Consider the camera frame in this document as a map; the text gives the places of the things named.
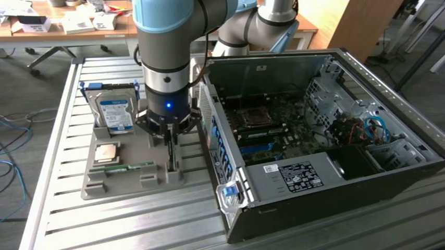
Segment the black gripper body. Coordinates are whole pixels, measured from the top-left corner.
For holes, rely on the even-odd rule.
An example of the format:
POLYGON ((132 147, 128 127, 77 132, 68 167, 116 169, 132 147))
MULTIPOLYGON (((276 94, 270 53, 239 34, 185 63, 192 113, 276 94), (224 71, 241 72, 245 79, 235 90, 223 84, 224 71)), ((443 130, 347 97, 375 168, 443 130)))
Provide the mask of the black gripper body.
POLYGON ((147 94, 147 121, 159 125, 160 117, 165 124, 176 120, 180 123, 189 114, 188 87, 171 93, 160 93, 145 86, 147 94))

